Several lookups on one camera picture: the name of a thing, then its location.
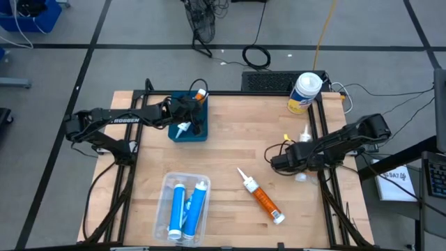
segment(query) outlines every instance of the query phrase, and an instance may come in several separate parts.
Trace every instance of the tube cap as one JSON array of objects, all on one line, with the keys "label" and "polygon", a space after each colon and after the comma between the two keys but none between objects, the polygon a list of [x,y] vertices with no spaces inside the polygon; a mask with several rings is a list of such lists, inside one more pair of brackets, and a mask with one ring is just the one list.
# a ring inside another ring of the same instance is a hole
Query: tube cap
[{"label": "tube cap", "polygon": [[280,215],[279,215],[279,217],[277,217],[277,218],[275,218],[274,220],[273,220],[273,222],[276,224],[276,225],[278,225],[278,224],[280,224],[280,222],[283,222],[285,220],[285,215],[283,214],[283,213],[281,213]]},{"label": "tube cap", "polygon": [[178,229],[169,230],[169,239],[178,240],[179,238],[181,238],[181,230]]}]

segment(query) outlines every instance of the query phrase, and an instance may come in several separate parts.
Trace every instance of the blue object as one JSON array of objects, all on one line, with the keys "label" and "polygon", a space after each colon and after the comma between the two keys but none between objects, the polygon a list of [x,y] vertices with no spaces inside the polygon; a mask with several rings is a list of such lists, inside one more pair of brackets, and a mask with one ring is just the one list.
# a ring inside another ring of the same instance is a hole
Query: blue object
[{"label": "blue object", "polygon": [[[198,91],[191,91],[190,96],[195,97]],[[172,93],[172,98],[180,98],[187,95],[187,91],[175,91]],[[203,132],[200,135],[194,135],[194,125],[190,125],[189,129],[183,133],[181,133],[180,137],[176,139],[176,133],[178,132],[178,124],[169,125],[169,133],[168,136],[174,142],[203,142],[208,138],[208,99],[209,96],[203,103],[203,109],[196,116],[196,120],[203,121]]]},{"label": "blue object", "polygon": [[186,202],[184,203],[184,208],[183,208],[183,224],[185,224],[186,220],[187,220],[187,214],[189,213],[190,210],[190,204],[192,203],[192,196],[190,195],[189,199],[186,200]]},{"label": "blue object", "polygon": [[181,238],[181,227],[183,225],[183,207],[186,196],[186,189],[183,184],[175,185],[174,198],[172,201],[172,211],[169,223],[169,239],[178,240]]},{"label": "blue object", "polygon": [[195,185],[192,203],[190,204],[189,213],[183,228],[183,237],[188,240],[192,240],[195,236],[207,189],[203,181]]},{"label": "blue object", "polygon": [[[49,33],[54,28],[59,15],[62,12],[62,8],[56,2],[56,0],[34,0],[35,2],[43,3],[47,6],[47,10],[42,12],[37,17],[21,17],[17,13],[17,22],[19,23],[20,29],[23,32],[45,32]],[[17,24],[15,23],[15,18],[12,15],[0,16],[0,26],[7,31],[19,31]]]},{"label": "blue object", "polygon": [[0,15],[12,15],[11,4],[9,0],[0,0]]}]

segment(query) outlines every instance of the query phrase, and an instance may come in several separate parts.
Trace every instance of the black keyboard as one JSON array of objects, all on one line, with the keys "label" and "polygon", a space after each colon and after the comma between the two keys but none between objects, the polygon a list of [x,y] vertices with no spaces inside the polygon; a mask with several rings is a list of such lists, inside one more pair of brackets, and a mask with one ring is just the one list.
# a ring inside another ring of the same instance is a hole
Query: black keyboard
[{"label": "black keyboard", "polygon": [[423,161],[429,195],[446,198],[446,157],[430,153]]},{"label": "black keyboard", "polygon": [[242,74],[242,91],[287,91],[291,92],[295,81],[303,73],[315,73],[324,83],[322,91],[330,91],[328,74],[324,70],[299,70],[299,71],[270,71],[252,72]]}]

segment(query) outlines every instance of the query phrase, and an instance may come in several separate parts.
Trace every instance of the wooden table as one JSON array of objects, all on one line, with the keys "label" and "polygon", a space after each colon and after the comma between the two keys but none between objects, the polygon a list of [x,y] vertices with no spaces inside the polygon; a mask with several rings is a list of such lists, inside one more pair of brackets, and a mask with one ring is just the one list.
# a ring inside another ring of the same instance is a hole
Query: wooden table
[{"label": "wooden table", "polygon": [[[131,91],[115,92],[111,108],[128,108],[131,97]],[[149,96],[148,103],[160,102],[163,98]],[[209,133],[206,142],[176,144],[167,137],[167,128],[144,128],[124,244],[166,245],[154,241],[152,237],[162,179],[168,172],[187,172],[206,175],[212,182],[206,236],[202,246],[272,248],[283,242],[287,248],[329,247],[319,185],[297,182],[293,176],[280,176],[263,159],[268,146],[281,143],[284,134],[298,140],[305,124],[309,123],[307,113],[295,115],[287,110],[287,100],[284,96],[209,96]],[[345,125],[338,93],[324,93],[323,104],[330,132]],[[105,133],[122,139],[125,125],[108,125]],[[278,151],[272,149],[268,157],[277,155]],[[100,156],[94,177],[111,162],[111,155]],[[352,157],[347,157],[344,164],[356,169]],[[286,216],[283,223],[274,225],[261,210],[243,186],[236,167],[253,176],[278,205]],[[88,234],[109,210],[116,170],[113,168],[107,172],[92,192],[87,216]],[[365,239],[373,243],[357,174],[338,168],[337,176],[344,210],[348,202],[352,221]],[[115,219],[112,240],[116,240],[119,220],[120,213]],[[333,220],[337,242],[341,243],[335,216]]]}]

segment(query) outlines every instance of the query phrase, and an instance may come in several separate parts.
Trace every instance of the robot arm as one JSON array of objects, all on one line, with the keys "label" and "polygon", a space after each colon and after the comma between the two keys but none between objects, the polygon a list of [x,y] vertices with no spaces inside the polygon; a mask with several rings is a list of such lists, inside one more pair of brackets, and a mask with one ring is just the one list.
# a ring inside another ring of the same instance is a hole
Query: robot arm
[{"label": "robot arm", "polygon": [[389,139],[391,133],[383,116],[363,116],[356,123],[312,142],[297,142],[271,159],[272,168],[283,172],[298,172],[309,169],[318,171],[326,165],[341,164],[349,151],[363,144],[377,144]]},{"label": "robot arm", "polygon": [[[117,165],[131,165],[134,154],[129,142],[115,140],[99,130],[108,124],[143,123],[145,126],[163,129],[172,123],[190,122],[201,111],[201,103],[189,96],[181,98],[165,98],[154,105],[146,105],[141,109],[102,109],[82,110],[66,115],[63,119],[66,139],[73,143],[89,142],[92,149],[99,148],[110,151]],[[201,132],[201,124],[195,124],[197,134]]]}]

